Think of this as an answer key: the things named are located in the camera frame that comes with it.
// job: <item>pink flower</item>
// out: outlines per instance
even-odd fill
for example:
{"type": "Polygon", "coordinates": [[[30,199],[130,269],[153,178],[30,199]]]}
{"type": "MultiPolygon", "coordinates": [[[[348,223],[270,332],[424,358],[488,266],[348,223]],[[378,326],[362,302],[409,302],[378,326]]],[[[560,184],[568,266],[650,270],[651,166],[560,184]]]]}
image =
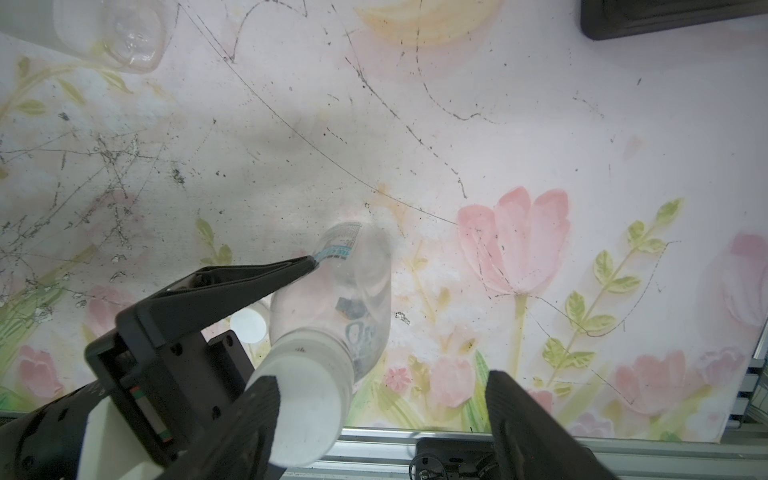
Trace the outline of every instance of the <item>pink flower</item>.
{"type": "Polygon", "coordinates": [[[611,420],[601,422],[591,413],[584,413],[576,419],[573,425],[568,429],[574,437],[594,437],[598,439],[612,439],[614,434],[614,423],[611,420]]]}
{"type": "Polygon", "coordinates": [[[88,316],[85,323],[96,336],[102,336],[114,328],[115,316],[134,304],[133,296],[111,286],[95,286],[89,292],[88,316]]]}
{"type": "Polygon", "coordinates": [[[762,327],[768,316],[768,241],[739,233],[725,262],[722,287],[728,312],[745,325],[762,327]]]}
{"type": "Polygon", "coordinates": [[[685,355],[676,350],[659,360],[638,356],[632,366],[616,369],[614,387],[627,406],[644,415],[658,415],[684,396],[685,355]]]}
{"type": "Polygon", "coordinates": [[[29,345],[18,349],[18,376],[36,397],[50,400],[64,389],[56,376],[56,367],[48,352],[36,352],[29,345]]]}
{"type": "Polygon", "coordinates": [[[432,366],[429,398],[449,407],[458,407],[475,393],[475,369],[466,360],[440,357],[432,366]]]}
{"type": "Polygon", "coordinates": [[[547,284],[560,266],[571,229],[568,195],[550,190],[531,204],[518,187],[491,210],[470,205],[458,211],[459,241],[472,269],[488,287],[526,294],[547,284]]]}
{"type": "Polygon", "coordinates": [[[406,369],[389,369],[384,375],[384,385],[388,386],[393,392],[403,393],[411,384],[406,369]]]}
{"type": "Polygon", "coordinates": [[[744,370],[746,356],[735,346],[727,346],[719,352],[704,353],[696,361],[696,371],[704,382],[715,386],[727,385],[733,375],[744,370]]]}
{"type": "Polygon", "coordinates": [[[536,403],[546,410],[547,413],[552,413],[552,404],[554,404],[554,396],[552,395],[552,392],[548,392],[547,390],[540,390],[538,392],[534,392],[533,390],[525,391],[528,392],[531,398],[536,400],[536,403]]]}

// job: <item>white bottle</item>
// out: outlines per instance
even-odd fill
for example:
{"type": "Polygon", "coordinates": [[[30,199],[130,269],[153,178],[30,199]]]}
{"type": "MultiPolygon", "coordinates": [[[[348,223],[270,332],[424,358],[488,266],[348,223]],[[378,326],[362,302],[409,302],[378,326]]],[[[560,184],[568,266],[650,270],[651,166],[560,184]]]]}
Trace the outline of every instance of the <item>white bottle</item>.
{"type": "Polygon", "coordinates": [[[339,438],[353,383],[379,361],[389,338],[391,269],[382,232],[341,223],[321,238],[316,270],[272,298],[273,348],[253,373],[275,376],[280,414],[270,462],[306,466],[339,438]]]}
{"type": "Polygon", "coordinates": [[[0,31],[129,73],[157,67],[168,0],[2,0],[0,31]]]}

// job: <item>white round object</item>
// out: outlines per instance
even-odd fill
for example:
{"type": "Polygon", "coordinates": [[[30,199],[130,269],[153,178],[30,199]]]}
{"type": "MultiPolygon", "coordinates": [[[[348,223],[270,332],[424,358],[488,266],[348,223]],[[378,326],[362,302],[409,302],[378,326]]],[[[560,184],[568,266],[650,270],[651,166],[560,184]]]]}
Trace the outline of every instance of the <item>white round object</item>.
{"type": "Polygon", "coordinates": [[[269,318],[270,311],[264,305],[254,303],[230,316],[230,328],[241,342],[258,343],[266,336],[269,318]]]}
{"type": "Polygon", "coordinates": [[[352,401],[352,359],[325,333],[297,330],[278,339],[248,386],[274,376],[280,413],[270,463],[305,467],[320,460],[341,434],[352,401]]]}

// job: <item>floral tablecloth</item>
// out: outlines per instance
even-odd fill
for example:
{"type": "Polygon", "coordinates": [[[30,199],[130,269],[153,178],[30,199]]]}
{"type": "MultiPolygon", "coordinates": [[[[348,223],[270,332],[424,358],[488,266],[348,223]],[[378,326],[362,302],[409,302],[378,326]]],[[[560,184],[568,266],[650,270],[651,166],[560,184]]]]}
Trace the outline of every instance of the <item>floral tablecloth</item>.
{"type": "Polygon", "coordinates": [[[768,18],[578,12],[185,0],[142,76],[1,37],[0,408],[175,279],[364,220],[392,332],[349,425],[488,431],[505,369],[574,435],[718,440],[768,313],[768,18]]]}

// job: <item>white bottle cap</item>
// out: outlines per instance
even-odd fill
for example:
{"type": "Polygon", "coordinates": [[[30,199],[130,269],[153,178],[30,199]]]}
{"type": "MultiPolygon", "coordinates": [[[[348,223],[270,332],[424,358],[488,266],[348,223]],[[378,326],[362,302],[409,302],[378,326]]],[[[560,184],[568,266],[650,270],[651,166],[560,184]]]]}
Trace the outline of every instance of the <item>white bottle cap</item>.
{"type": "Polygon", "coordinates": [[[349,414],[354,372],[348,352],[325,333],[297,330],[277,340],[247,387],[261,376],[277,378],[280,390],[270,463],[289,468],[320,460],[349,414]]]}

